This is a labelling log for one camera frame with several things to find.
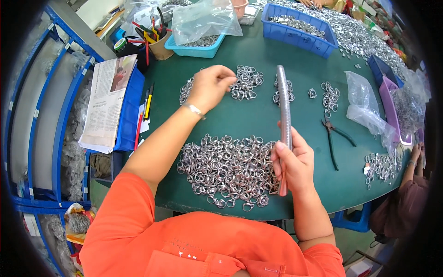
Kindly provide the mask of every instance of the green-handled pliers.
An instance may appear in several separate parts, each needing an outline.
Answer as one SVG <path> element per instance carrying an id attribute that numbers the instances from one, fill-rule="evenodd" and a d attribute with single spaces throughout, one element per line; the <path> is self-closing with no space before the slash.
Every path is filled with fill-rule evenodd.
<path id="1" fill-rule="evenodd" d="M 331 159 L 332 159 L 332 163 L 334 164 L 335 170 L 338 171 L 338 165 L 337 162 L 335 161 L 335 156 L 334 156 L 334 146 L 332 144 L 332 136 L 331 136 L 331 131 L 335 131 L 337 133 L 339 133 L 340 135 L 342 135 L 343 137 L 345 137 L 347 140 L 349 140 L 349 142 L 355 147 L 357 146 L 357 144 L 355 143 L 355 141 L 351 138 L 350 135 L 348 135 L 347 133 L 345 133 L 344 131 L 335 128 L 332 123 L 328 120 L 328 118 L 325 115 L 325 122 L 322 120 L 323 126 L 326 127 L 326 131 L 328 131 L 328 139 L 329 139 L 329 149 L 331 152 Z"/>

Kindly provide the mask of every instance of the bracelet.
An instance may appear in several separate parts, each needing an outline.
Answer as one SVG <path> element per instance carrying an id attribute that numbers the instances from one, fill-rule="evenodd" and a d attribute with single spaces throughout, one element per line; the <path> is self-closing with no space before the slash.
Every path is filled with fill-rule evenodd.
<path id="1" fill-rule="evenodd" d="M 202 111 L 193 104 L 189 104 L 188 101 L 184 102 L 183 106 L 188 107 L 191 110 L 191 112 L 198 114 L 202 118 L 202 120 L 206 119 L 205 115 L 202 114 Z"/>

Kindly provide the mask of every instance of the woman's hand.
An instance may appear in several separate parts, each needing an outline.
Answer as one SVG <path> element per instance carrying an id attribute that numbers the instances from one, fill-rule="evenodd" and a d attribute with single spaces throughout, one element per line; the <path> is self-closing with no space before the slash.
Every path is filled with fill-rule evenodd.
<path id="1" fill-rule="evenodd" d="M 284 163 L 288 188 L 292 192 L 298 192 L 314 186 L 314 151 L 294 127 L 291 127 L 291 133 L 292 151 L 284 143 L 278 141 L 272 149 L 271 160 L 279 181 L 282 179 L 282 167 L 279 160 Z"/>
<path id="2" fill-rule="evenodd" d="M 300 0 L 300 3 L 304 4 L 308 8 L 313 5 L 311 0 Z"/>
<path id="3" fill-rule="evenodd" d="M 312 2 L 314 3 L 314 6 L 321 9 L 325 3 L 325 0 L 312 0 Z"/>
<path id="4" fill-rule="evenodd" d="M 187 99 L 189 104 L 206 114 L 222 100 L 229 86 L 237 81 L 229 68 L 216 65 L 203 69 L 194 75 L 194 85 Z"/>
<path id="5" fill-rule="evenodd" d="M 424 152 L 424 143 L 420 142 L 414 145 L 411 151 L 411 160 L 416 162 L 420 157 L 422 151 Z"/>

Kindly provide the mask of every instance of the floor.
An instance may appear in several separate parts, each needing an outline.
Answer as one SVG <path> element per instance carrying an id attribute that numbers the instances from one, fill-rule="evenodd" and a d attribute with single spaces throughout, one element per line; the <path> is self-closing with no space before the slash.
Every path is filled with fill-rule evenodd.
<path id="1" fill-rule="evenodd" d="M 103 199 L 106 196 L 109 188 L 97 183 L 96 181 L 90 182 L 90 197 L 92 204 L 97 208 L 100 207 Z M 161 221 L 165 218 L 172 216 L 172 211 L 160 207 L 155 207 L 155 219 L 156 221 Z M 294 233 L 293 220 L 288 220 L 288 233 Z M 350 231 L 347 229 L 334 228 L 336 245 L 342 253 L 343 260 L 346 260 L 350 255 L 352 255 L 355 250 L 360 250 L 369 254 L 369 245 L 374 241 L 375 234 L 372 231 L 368 233 L 359 233 L 355 231 Z"/>

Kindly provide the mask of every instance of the orange shirt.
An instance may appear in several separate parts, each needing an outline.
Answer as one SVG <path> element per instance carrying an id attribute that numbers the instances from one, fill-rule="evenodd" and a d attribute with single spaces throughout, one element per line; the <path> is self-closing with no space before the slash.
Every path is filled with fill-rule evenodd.
<path id="1" fill-rule="evenodd" d="M 138 176 L 115 179 L 88 229 L 80 260 L 86 277 L 345 276 L 331 244 L 301 251 L 263 222 L 192 212 L 154 222 L 154 197 Z"/>

